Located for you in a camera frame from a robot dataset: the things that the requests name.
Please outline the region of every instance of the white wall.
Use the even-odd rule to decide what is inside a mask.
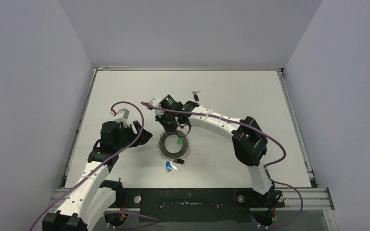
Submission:
[[[95,65],[284,67],[322,0],[60,0]]]
[[[57,0],[0,0],[0,231],[27,230],[48,204],[92,71]]]
[[[370,230],[370,1],[324,0],[284,74],[340,230]]]

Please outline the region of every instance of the purple cable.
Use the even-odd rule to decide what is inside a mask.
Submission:
[[[145,226],[155,225],[155,224],[158,224],[158,223],[161,222],[157,218],[153,218],[153,217],[142,215],[142,214],[138,214],[138,213],[132,213],[132,212],[128,212],[128,211],[111,211],[111,212],[105,212],[104,215],[115,214],[115,213],[118,213],[118,214],[123,213],[123,214],[128,214],[128,215],[133,215],[133,216],[137,216],[137,217],[142,217],[142,218],[147,218],[147,219],[150,219],[150,220],[154,220],[154,222],[147,223],[147,224],[144,224],[144,225],[134,226],[134,227],[116,227],[118,230],[133,230],[133,229],[138,229],[138,228],[142,228],[142,227],[145,227]]]
[[[146,106],[147,108],[151,108],[151,109],[155,109],[155,110],[160,110],[160,111],[165,111],[165,112],[172,112],[172,113],[179,113],[179,114],[185,114],[185,115],[197,115],[197,116],[206,116],[207,114],[205,113],[199,113],[199,112],[183,112],[183,111],[175,111],[175,110],[170,110],[170,109],[164,109],[164,108],[160,108],[160,107],[154,107],[152,105],[150,105],[149,103],[145,103],[145,102],[141,102],[142,105]],[[266,168],[267,166],[269,165],[273,165],[273,164],[276,164],[282,160],[284,160],[286,158],[286,150],[284,149],[283,145],[281,145],[281,143],[279,143],[277,140],[275,140],[273,137],[267,135],[266,133],[260,131],[259,129],[257,128],[254,128],[250,125],[247,125],[247,124],[244,124],[242,122],[239,122],[239,121],[234,121],[234,120],[230,120],[230,119],[226,119],[226,118],[223,118],[223,117],[220,117],[220,116],[217,116],[217,115],[212,115],[212,114],[208,114],[209,117],[213,117],[213,118],[217,118],[217,119],[220,119],[220,120],[223,120],[223,121],[226,121],[226,122],[229,122],[229,123],[233,123],[233,124],[239,124],[239,125],[242,125],[244,127],[247,127],[257,133],[259,133],[260,135],[268,138],[269,140],[273,141],[275,144],[277,144],[277,146],[280,147],[280,149],[282,150],[283,152],[283,156],[278,159],[278,160],[275,160],[273,162],[270,162],[270,163],[267,163],[264,165],[264,167]]]
[[[71,193],[73,190],[75,190],[76,188],[78,188],[83,182],[85,182],[88,177],[90,177],[91,175],[93,175],[99,168],[101,168],[101,166],[105,165],[109,160],[111,160],[112,158],[116,157],[118,154],[124,152],[127,148],[131,147],[139,138],[140,138],[140,135],[141,133],[143,132],[143,129],[144,129],[144,124],[145,124],[145,120],[144,120],[144,115],[143,113],[141,112],[141,110],[136,106],[134,105],[133,103],[130,103],[130,102],[126,102],[126,101],[120,101],[120,102],[117,102],[115,104],[113,104],[113,106],[111,106],[111,110],[114,108],[114,106],[116,106],[117,104],[121,104],[121,103],[125,103],[125,104],[129,104],[131,106],[133,106],[135,109],[137,109],[137,111],[140,113],[140,116],[141,116],[141,123],[142,123],[142,126],[141,126],[141,129],[138,131],[138,135],[135,137],[135,139],[130,143],[128,144],[126,147],[124,147],[123,149],[121,149],[120,151],[116,152],[115,154],[113,154],[112,156],[110,156],[109,158],[107,158],[105,161],[103,161],[101,164],[99,164],[95,169],[93,169],[92,172],[90,172],[85,178],[83,178],[80,182],[78,182],[75,186],[73,186],[71,189],[69,189],[67,192],[65,192],[63,195],[61,195],[58,199],[56,199],[54,202],[52,202],[46,209],[44,209],[43,212],[40,213],[40,215],[38,216],[38,218],[33,222],[32,226],[30,227],[29,231],[32,231],[33,227],[35,227],[35,225],[37,224],[37,222],[40,220],[40,218],[45,215],[47,213],[47,211],[49,211],[49,209],[51,207],[53,207],[57,202],[59,202],[61,199],[63,199],[63,197],[67,196],[69,193]]]
[[[282,150],[283,152],[283,156],[280,158],[280,159],[277,159],[275,161],[272,161],[270,163],[267,163],[265,165],[263,165],[264,168],[266,168],[267,166],[270,166],[270,165],[273,165],[273,164],[276,164],[276,163],[279,163],[280,161],[284,160],[286,158],[286,150],[284,149],[283,145],[281,145],[281,143],[279,143],[277,140],[275,140],[273,137],[267,135],[266,133],[260,131],[259,129],[257,128],[254,128],[250,125],[247,125],[247,124],[244,124],[244,123],[241,123],[239,121],[233,121],[233,120],[230,120],[230,119],[226,119],[226,118],[223,118],[223,117],[220,117],[220,116],[217,116],[217,115],[212,115],[212,114],[206,114],[206,113],[198,113],[198,112],[183,112],[183,111],[175,111],[175,110],[170,110],[170,109],[164,109],[164,108],[159,108],[159,107],[154,107],[152,105],[150,105],[149,103],[146,103],[146,102],[141,102],[142,105],[146,106],[147,108],[151,108],[151,109],[154,109],[154,110],[160,110],[160,111],[165,111],[165,112],[171,112],[171,113],[179,113],[179,114],[186,114],[186,115],[197,115],[197,116],[206,116],[208,115],[209,117],[213,117],[213,118],[217,118],[217,119],[220,119],[220,120],[223,120],[223,121],[226,121],[226,122],[229,122],[229,123],[233,123],[233,124],[239,124],[239,125],[242,125],[244,127],[247,127],[255,132],[257,132],[258,134],[260,134],[261,136],[264,136],[266,138],[268,138],[269,140],[273,141],[275,144],[277,144],[277,146],[280,147],[280,149]],[[276,226],[270,226],[271,228],[277,228],[277,227],[282,227],[282,226],[285,226],[285,225],[288,225],[288,224],[291,224],[292,222],[294,222],[303,212],[303,198],[300,194],[300,192],[294,188],[293,186],[291,185],[288,185],[288,184],[285,184],[285,183],[282,183],[282,182],[278,182],[278,181],[275,181],[275,180],[272,180],[271,177],[270,177],[270,173],[269,171],[267,170],[266,168],[266,174],[268,175],[268,177],[270,178],[270,180],[273,182],[273,183],[276,183],[276,184],[281,184],[281,185],[284,185],[284,186],[287,186],[289,188],[292,188],[293,190],[295,190],[297,192],[297,194],[299,195],[300,197],[300,203],[301,203],[301,206],[300,206],[300,211],[298,212],[298,214],[296,215],[296,217],[294,217],[291,221],[287,222],[287,223],[284,223],[284,224],[280,224],[280,225],[276,225]]]
[[[292,220],[290,220],[290,221],[288,221],[288,222],[286,222],[286,223],[283,223],[283,224],[279,224],[279,225],[272,225],[272,226],[267,226],[267,228],[269,228],[269,229],[272,229],[272,228],[280,228],[280,227],[283,227],[283,226],[286,226],[286,225],[290,225],[291,223],[293,223],[295,220],[297,220],[297,218],[299,218],[299,216],[302,214],[302,212],[303,212],[303,198],[301,197],[301,194],[300,194],[300,192],[296,189],[296,188],[294,188],[293,186],[291,186],[291,185],[289,185],[289,184],[286,184],[286,183],[282,183],[282,182],[278,182],[278,181],[275,181],[275,180],[272,180],[271,179],[271,181],[273,182],[273,183],[276,183],[276,184],[281,184],[281,185],[284,185],[284,186],[287,186],[287,187],[289,187],[289,188],[291,188],[291,189],[293,189],[294,191],[296,191],[296,193],[299,195],[299,197],[300,197],[300,211],[297,213],[297,215],[292,219]]]

